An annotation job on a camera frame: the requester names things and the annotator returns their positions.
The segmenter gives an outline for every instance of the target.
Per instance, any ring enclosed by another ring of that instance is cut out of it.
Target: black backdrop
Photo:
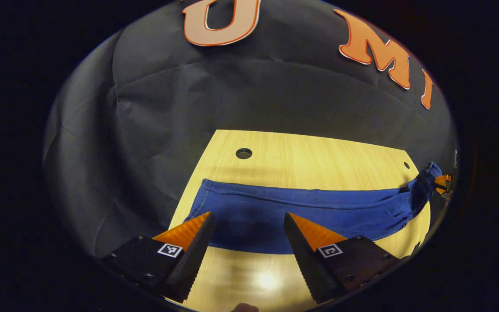
[[[0,310],[159,310],[72,241],[40,168],[48,103],[62,82],[97,44],[159,5],[0,3]],[[462,157],[471,160],[432,240],[344,308],[499,310],[499,3],[335,5],[372,21],[428,65],[451,105]]]
[[[418,168],[432,161],[452,171],[450,112],[436,83],[431,108],[421,105],[422,69],[433,79],[436,71],[415,56],[409,90],[343,57],[347,23],[316,0],[262,2],[251,36],[198,47],[186,41],[181,13],[197,1],[170,2],[113,34],[54,101],[43,147],[48,189],[87,253],[103,257],[168,229],[216,129],[387,146],[407,151]],[[228,25],[233,5],[216,2],[209,27]],[[433,198],[434,221],[444,202]]]

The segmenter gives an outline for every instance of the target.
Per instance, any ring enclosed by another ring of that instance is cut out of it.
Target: table surface
[[[252,156],[237,158],[240,148],[249,148]],[[316,136],[217,130],[169,228],[188,216],[203,179],[280,188],[374,190],[400,188],[417,174],[404,150]],[[375,243],[396,257],[410,255],[423,242],[429,223],[427,203],[406,227]],[[318,306],[294,255],[208,247],[188,299],[181,305],[201,312],[230,312],[240,302],[258,306],[260,312],[302,312]]]

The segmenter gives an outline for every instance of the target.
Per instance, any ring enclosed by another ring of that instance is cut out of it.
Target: orange letter
[[[424,94],[421,97],[421,104],[424,108],[430,109],[430,99],[432,97],[432,79],[428,76],[428,73],[422,70],[424,74]]]
[[[334,11],[348,22],[348,44],[340,46],[340,53],[354,61],[369,65],[372,62],[367,53],[367,44],[369,44],[375,58],[376,67],[382,72],[394,60],[394,65],[388,71],[388,75],[404,89],[409,90],[411,83],[409,82],[408,53],[392,40],[388,40],[384,44],[374,30],[362,20],[341,10]]]
[[[221,29],[207,26],[209,6],[216,0],[202,0],[185,8],[184,36],[198,46],[223,46],[246,38],[257,26],[261,0],[235,0],[232,22]]]

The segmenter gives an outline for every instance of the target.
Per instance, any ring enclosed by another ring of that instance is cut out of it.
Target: blue cloth
[[[252,253],[291,254],[283,229],[291,212],[344,237],[373,241],[402,229],[421,212],[442,171],[430,162],[403,188],[303,190],[214,182],[204,179],[188,221],[208,211],[216,228],[210,246]]]

